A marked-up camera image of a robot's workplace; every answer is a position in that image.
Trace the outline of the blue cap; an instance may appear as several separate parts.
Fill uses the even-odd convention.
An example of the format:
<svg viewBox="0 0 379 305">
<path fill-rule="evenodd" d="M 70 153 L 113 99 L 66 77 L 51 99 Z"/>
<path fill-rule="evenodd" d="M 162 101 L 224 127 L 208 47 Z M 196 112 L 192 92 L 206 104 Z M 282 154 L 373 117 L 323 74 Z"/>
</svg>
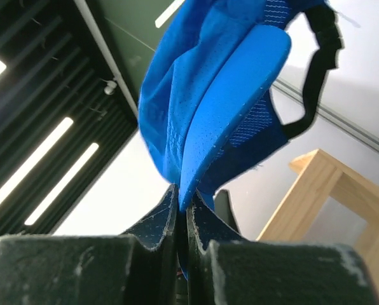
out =
<svg viewBox="0 0 379 305">
<path fill-rule="evenodd" d="M 289 23 L 304 14 L 315 35 L 304 113 L 281 123 L 270 87 L 291 49 Z M 185 213 L 199 194 L 248 171 L 315 120 L 322 86 L 343 48 L 325 1 L 185 1 L 165 31 L 139 94 L 138 123 L 151 158 L 178 187 Z"/>
</svg>

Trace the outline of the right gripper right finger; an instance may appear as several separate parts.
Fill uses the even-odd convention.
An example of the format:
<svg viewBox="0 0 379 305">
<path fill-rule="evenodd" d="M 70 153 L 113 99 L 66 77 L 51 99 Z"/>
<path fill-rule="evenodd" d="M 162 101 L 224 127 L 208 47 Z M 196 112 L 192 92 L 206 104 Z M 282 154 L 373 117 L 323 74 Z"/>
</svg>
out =
<svg viewBox="0 0 379 305">
<path fill-rule="evenodd" d="M 200 195 L 186 217 L 190 304 L 379 304 L 351 247 L 249 241 Z"/>
</svg>

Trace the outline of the wooden shelf box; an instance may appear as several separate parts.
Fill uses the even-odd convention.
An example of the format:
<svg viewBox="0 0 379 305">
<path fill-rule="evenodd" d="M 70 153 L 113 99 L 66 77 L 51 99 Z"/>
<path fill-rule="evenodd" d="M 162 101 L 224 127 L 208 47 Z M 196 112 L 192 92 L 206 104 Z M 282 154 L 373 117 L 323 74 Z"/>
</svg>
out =
<svg viewBox="0 0 379 305">
<path fill-rule="evenodd" d="M 316 149 L 289 163 L 297 178 L 259 241 L 327 241 L 353 245 L 379 292 L 379 165 L 367 173 Z"/>
</svg>

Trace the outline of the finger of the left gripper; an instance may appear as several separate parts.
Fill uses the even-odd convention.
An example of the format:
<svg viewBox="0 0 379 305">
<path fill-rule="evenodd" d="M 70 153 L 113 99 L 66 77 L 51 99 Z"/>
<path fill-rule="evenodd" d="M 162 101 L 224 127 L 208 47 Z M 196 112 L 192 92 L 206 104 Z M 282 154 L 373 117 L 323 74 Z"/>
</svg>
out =
<svg viewBox="0 0 379 305">
<path fill-rule="evenodd" d="M 228 226 L 230 226 L 234 231 L 240 233 L 237 221 L 235 219 L 230 192 L 226 189 L 221 189 L 214 198 L 215 213 L 222 219 Z"/>
</svg>

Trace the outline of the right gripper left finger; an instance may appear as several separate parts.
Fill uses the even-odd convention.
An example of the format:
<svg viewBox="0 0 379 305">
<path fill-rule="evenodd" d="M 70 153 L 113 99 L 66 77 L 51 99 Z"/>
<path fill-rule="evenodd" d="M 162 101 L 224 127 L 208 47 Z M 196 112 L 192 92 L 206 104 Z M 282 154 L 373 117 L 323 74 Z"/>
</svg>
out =
<svg viewBox="0 0 379 305">
<path fill-rule="evenodd" d="M 117 236 L 0 236 L 0 304 L 174 304 L 177 194 Z"/>
</svg>

